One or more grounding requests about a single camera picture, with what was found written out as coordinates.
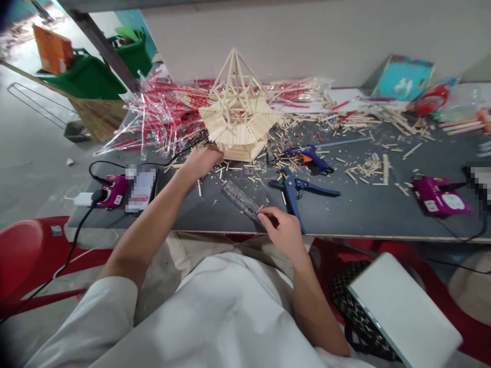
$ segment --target green trash bin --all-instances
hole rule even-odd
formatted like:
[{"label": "green trash bin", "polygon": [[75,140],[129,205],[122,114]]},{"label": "green trash bin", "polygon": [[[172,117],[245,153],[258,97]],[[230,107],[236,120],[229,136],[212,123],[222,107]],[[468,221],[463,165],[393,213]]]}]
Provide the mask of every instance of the green trash bin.
[{"label": "green trash bin", "polygon": [[[138,71],[141,71],[144,76],[148,74],[152,69],[152,61],[145,51],[145,32],[135,31],[138,36],[138,41],[127,45],[119,46],[115,48],[116,53],[121,57],[123,62],[128,67],[131,74],[136,79],[140,79]],[[110,37],[107,40],[114,45],[117,42],[118,37]]]},{"label": "green trash bin", "polygon": [[34,75],[73,97],[91,100],[120,100],[126,93],[119,79],[98,58],[86,49],[73,49],[75,60],[63,74],[52,74],[42,69]]}]

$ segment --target white shirt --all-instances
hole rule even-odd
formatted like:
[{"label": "white shirt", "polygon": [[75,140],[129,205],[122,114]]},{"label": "white shirt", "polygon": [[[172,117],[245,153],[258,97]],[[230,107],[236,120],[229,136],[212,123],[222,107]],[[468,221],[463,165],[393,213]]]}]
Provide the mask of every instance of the white shirt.
[{"label": "white shirt", "polygon": [[26,367],[372,367],[313,348],[291,316],[292,284],[233,253],[205,258],[133,328],[129,279],[95,282]]}]

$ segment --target white wall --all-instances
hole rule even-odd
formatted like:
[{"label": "white wall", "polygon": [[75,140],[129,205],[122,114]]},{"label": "white wall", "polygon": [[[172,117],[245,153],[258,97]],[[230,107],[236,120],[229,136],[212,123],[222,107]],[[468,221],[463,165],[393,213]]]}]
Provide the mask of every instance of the white wall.
[{"label": "white wall", "polygon": [[242,0],[142,15],[175,81],[216,77],[233,47],[264,80],[361,86],[390,53],[436,62],[435,78],[491,80],[489,0]]}]

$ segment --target white sleeve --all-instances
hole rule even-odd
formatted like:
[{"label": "white sleeve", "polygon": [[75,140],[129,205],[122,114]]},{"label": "white sleeve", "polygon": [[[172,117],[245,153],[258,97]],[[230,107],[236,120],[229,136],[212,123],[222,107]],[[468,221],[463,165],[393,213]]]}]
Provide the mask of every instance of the white sleeve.
[{"label": "white sleeve", "polygon": [[26,368],[88,367],[132,330],[137,296],[129,279],[96,281]]},{"label": "white sleeve", "polygon": [[316,353],[319,355],[321,361],[328,368],[374,368],[371,364],[356,359],[356,353],[350,345],[348,345],[351,357],[340,357],[331,353],[328,353],[323,348],[315,348]]}]

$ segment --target white laptop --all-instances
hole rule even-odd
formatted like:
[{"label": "white laptop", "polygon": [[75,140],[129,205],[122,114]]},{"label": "white laptop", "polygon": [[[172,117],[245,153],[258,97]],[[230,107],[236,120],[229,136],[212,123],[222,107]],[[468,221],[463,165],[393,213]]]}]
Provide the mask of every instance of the white laptop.
[{"label": "white laptop", "polygon": [[462,336],[390,253],[348,287],[406,367],[443,367]]}]

